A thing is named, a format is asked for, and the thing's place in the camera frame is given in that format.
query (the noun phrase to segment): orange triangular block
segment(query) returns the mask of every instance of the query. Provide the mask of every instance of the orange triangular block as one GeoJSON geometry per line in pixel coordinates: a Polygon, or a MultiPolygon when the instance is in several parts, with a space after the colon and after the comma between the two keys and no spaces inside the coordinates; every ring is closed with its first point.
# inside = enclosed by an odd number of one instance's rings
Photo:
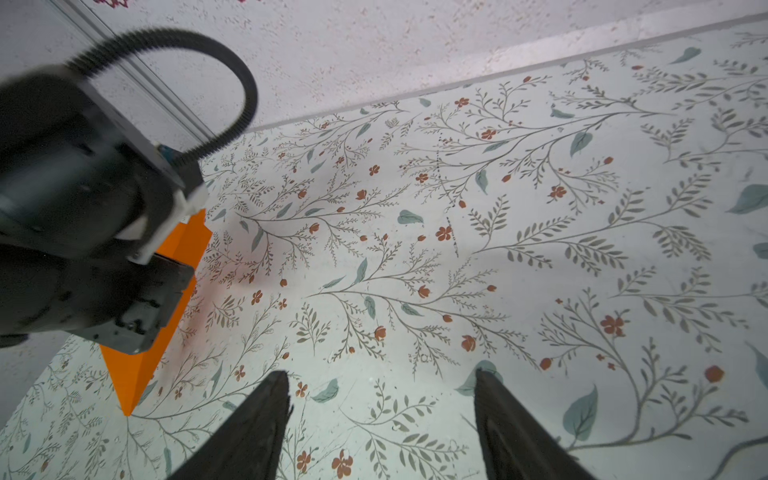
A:
{"type": "MultiPolygon", "coordinates": [[[[179,223],[173,232],[165,239],[157,252],[178,262],[197,268],[208,246],[211,232],[205,227],[205,210],[193,215],[188,223],[179,223]]],[[[107,370],[114,383],[114,391],[118,395],[120,407],[125,416],[129,416],[141,395],[152,379],[152,374],[160,363],[160,359],[168,347],[170,339],[176,332],[176,327],[187,308],[195,287],[195,279],[184,291],[179,305],[176,307],[168,325],[157,334],[157,338],[148,351],[138,355],[128,355],[105,346],[101,347],[101,355],[107,364],[107,370]]]]}

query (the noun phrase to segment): green leaf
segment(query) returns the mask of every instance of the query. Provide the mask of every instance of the green leaf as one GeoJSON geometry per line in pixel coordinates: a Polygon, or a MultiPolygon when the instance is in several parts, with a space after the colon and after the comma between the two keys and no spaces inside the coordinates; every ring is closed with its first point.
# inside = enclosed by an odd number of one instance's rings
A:
{"type": "Polygon", "coordinates": [[[652,305],[648,302],[648,300],[643,300],[643,307],[653,316],[656,316],[656,310],[652,307],[652,305]]]}
{"type": "Polygon", "coordinates": [[[353,285],[357,285],[358,283],[362,282],[362,279],[366,278],[367,269],[368,269],[368,259],[365,258],[360,263],[360,266],[357,267],[357,276],[355,277],[355,283],[353,283],[353,285]]]}
{"type": "Polygon", "coordinates": [[[359,137],[360,135],[362,135],[362,134],[366,133],[366,132],[368,131],[368,129],[369,129],[369,128],[371,128],[371,124],[365,124],[365,125],[363,125],[362,127],[360,127],[360,131],[359,131],[359,132],[357,132],[357,135],[355,136],[355,138],[357,138],[357,137],[359,137]]]}
{"type": "Polygon", "coordinates": [[[216,373],[214,373],[214,376],[210,377],[211,381],[214,383],[214,386],[210,389],[211,396],[214,396],[216,387],[219,385],[219,379],[221,378],[221,367],[223,367],[223,363],[219,364],[219,369],[216,371],[216,373]]]}
{"type": "Polygon", "coordinates": [[[259,227],[259,232],[256,234],[256,236],[253,238],[253,242],[250,244],[250,251],[254,251],[256,247],[259,246],[259,242],[261,241],[261,237],[264,236],[264,230],[261,230],[261,227],[259,227]]]}
{"type": "Polygon", "coordinates": [[[598,388],[592,387],[587,395],[576,399],[568,407],[563,415],[563,427],[565,431],[576,437],[577,440],[589,439],[592,433],[592,425],[598,415],[598,388]]]}
{"type": "Polygon", "coordinates": [[[340,282],[342,280],[344,280],[344,276],[342,276],[341,278],[337,278],[336,280],[331,280],[330,282],[328,282],[325,285],[323,285],[323,288],[330,288],[330,287],[336,285],[338,282],[340,282]]]}
{"type": "Polygon", "coordinates": [[[373,301],[373,298],[367,296],[364,303],[366,305],[366,309],[368,310],[368,314],[371,316],[372,319],[375,319],[376,318],[376,302],[373,301]]]}
{"type": "Polygon", "coordinates": [[[174,464],[170,461],[170,450],[168,447],[163,449],[163,456],[165,457],[165,475],[170,477],[170,473],[174,469],[174,464]]]}
{"type": "Polygon", "coordinates": [[[565,112],[559,111],[555,107],[552,107],[552,113],[550,113],[549,116],[550,117],[557,117],[557,118],[573,118],[573,117],[575,117],[575,115],[567,114],[565,112]]]}
{"type": "Polygon", "coordinates": [[[424,223],[424,219],[413,212],[401,210],[400,216],[397,217],[397,223],[400,223],[401,225],[406,225],[407,223],[424,223]]]}
{"type": "Polygon", "coordinates": [[[701,48],[688,47],[685,49],[683,54],[677,60],[671,62],[670,65],[675,63],[683,63],[684,61],[689,61],[691,58],[699,55],[699,53],[701,53],[701,48]]]}
{"type": "Polygon", "coordinates": [[[768,260],[768,243],[756,243],[752,245],[752,250],[755,251],[757,258],[768,260]]]}
{"type": "Polygon", "coordinates": [[[768,358],[766,358],[766,356],[751,343],[746,342],[746,346],[750,347],[752,351],[755,352],[755,373],[757,374],[757,378],[763,383],[763,386],[768,389],[768,358]]]}
{"type": "Polygon", "coordinates": [[[141,405],[141,403],[147,399],[150,393],[152,393],[152,390],[154,390],[154,386],[157,385],[157,380],[147,385],[147,388],[144,389],[144,393],[141,394],[141,398],[139,399],[139,403],[136,404],[136,406],[141,405]]]}
{"type": "Polygon", "coordinates": [[[472,369],[472,371],[469,373],[462,386],[455,389],[456,392],[459,392],[464,396],[473,396],[475,394],[475,385],[477,384],[477,376],[475,372],[477,370],[489,372],[493,374],[493,376],[496,377],[499,382],[504,383],[504,379],[502,378],[501,373],[496,371],[496,365],[494,365],[493,362],[489,362],[488,360],[480,360],[478,364],[475,365],[475,368],[472,369]]]}
{"type": "Polygon", "coordinates": [[[279,212],[277,212],[276,218],[283,218],[285,214],[288,213],[288,210],[291,208],[291,205],[293,205],[293,202],[288,202],[288,204],[281,208],[279,212]]]}
{"type": "Polygon", "coordinates": [[[768,185],[752,184],[741,191],[736,205],[727,211],[743,215],[763,207],[768,207],[768,185]]]}
{"type": "Polygon", "coordinates": [[[573,157],[576,152],[589,145],[589,142],[591,141],[592,134],[580,131],[574,135],[574,140],[571,142],[571,157],[573,157]]]}
{"type": "Polygon", "coordinates": [[[318,403],[325,403],[328,400],[336,398],[336,394],[339,393],[339,382],[336,379],[328,382],[328,386],[314,397],[310,397],[312,400],[318,403]]]}
{"type": "Polygon", "coordinates": [[[311,173],[311,174],[314,174],[315,172],[317,172],[317,171],[320,169],[320,167],[322,167],[322,166],[323,166],[323,164],[324,164],[324,163],[326,163],[326,161],[325,161],[325,160],[321,161],[320,163],[318,163],[318,164],[317,164],[317,165],[315,165],[314,167],[310,168],[310,173],[311,173]]]}
{"type": "Polygon", "coordinates": [[[421,313],[414,310],[413,307],[410,306],[408,303],[403,303],[401,305],[401,308],[403,312],[408,313],[409,315],[423,316],[421,313]]]}
{"type": "Polygon", "coordinates": [[[225,215],[227,215],[227,209],[222,208],[221,210],[219,210],[219,213],[216,214],[216,216],[211,221],[213,222],[213,221],[219,220],[220,218],[223,218],[225,215]]]}
{"type": "Polygon", "coordinates": [[[485,152],[487,152],[487,151],[494,151],[494,150],[496,150],[497,148],[501,147],[502,145],[506,145],[506,144],[508,144],[508,143],[509,143],[509,140],[504,140],[504,141],[497,141],[497,142],[496,142],[496,143],[494,143],[493,145],[488,145],[488,146],[485,148],[485,150],[483,150],[483,151],[482,151],[482,153],[485,153],[485,152]]]}
{"type": "Polygon", "coordinates": [[[485,191],[485,188],[488,186],[488,177],[485,173],[485,169],[480,170],[475,174],[475,183],[480,187],[482,193],[488,195],[488,192],[485,191]]]}

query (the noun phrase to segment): red flower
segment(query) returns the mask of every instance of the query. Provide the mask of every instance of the red flower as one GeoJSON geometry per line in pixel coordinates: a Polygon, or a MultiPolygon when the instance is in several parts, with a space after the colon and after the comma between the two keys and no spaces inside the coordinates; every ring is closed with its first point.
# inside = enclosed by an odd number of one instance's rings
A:
{"type": "Polygon", "coordinates": [[[474,352],[475,346],[477,344],[477,342],[475,341],[475,337],[470,335],[464,335],[462,336],[462,338],[464,339],[464,341],[462,342],[462,348],[467,352],[474,352]]]}
{"type": "Polygon", "coordinates": [[[723,379],[725,372],[717,365],[712,365],[710,368],[704,370],[704,378],[710,383],[718,383],[723,379]]]}
{"type": "Polygon", "coordinates": [[[235,373],[233,373],[233,375],[235,375],[235,380],[237,380],[238,382],[240,381],[240,379],[242,379],[245,376],[244,369],[245,369],[245,365],[241,365],[240,368],[235,369],[235,373]]]}
{"type": "Polygon", "coordinates": [[[306,387],[308,387],[307,384],[299,382],[299,389],[296,390],[296,396],[304,398],[306,396],[306,387]]]}
{"type": "Polygon", "coordinates": [[[443,240],[451,240],[451,233],[453,233],[453,229],[451,227],[440,227],[440,230],[435,233],[435,237],[437,237],[437,239],[441,242],[443,240]]]}
{"type": "Polygon", "coordinates": [[[557,200],[558,198],[562,198],[566,192],[567,190],[565,190],[563,187],[552,187],[552,192],[549,194],[549,196],[557,200]]]}
{"type": "Polygon", "coordinates": [[[339,458],[334,458],[331,462],[331,468],[336,470],[336,476],[339,478],[349,477],[352,474],[352,457],[344,458],[344,451],[339,454],[339,458]]]}
{"type": "Polygon", "coordinates": [[[296,470],[301,470],[302,473],[306,473],[306,466],[312,461],[312,456],[307,455],[306,450],[301,452],[299,458],[296,459],[296,470]]]}
{"type": "Polygon", "coordinates": [[[603,331],[608,335],[624,336],[624,332],[621,330],[621,327],[624,326],[624,321],[621,317],[614,320],[614,317],[606,315],[605,320],[600,322],[600,325],[603,326],[603,331]]]}

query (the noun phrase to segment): floral tablecloth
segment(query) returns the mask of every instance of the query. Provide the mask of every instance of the floral tablecloth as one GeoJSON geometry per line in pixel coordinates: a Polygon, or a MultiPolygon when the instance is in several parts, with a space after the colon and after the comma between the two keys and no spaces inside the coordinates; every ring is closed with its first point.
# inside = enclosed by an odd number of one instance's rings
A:
{"type": "Polygon", "coordinates": [[[285,369],[278,478],[484,478],[496,372],[598,478],[762,478],[768,22],[244,135],[140,405],[74,337],[3,480],[164,478],[285,369]]]}

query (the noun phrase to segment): table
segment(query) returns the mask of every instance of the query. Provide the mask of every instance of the table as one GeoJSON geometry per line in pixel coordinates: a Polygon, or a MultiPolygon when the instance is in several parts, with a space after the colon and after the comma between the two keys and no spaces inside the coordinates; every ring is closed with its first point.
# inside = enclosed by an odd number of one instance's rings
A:
{"type": "Polygon", "coordinates": [[[214,237],[140,405],[71,337],[3,480],[164,478],[275,369],[278,478],[480,479],[478,367],[598,478],[760,478],[767,32],[245,134],[203,163],[214,237]]]}

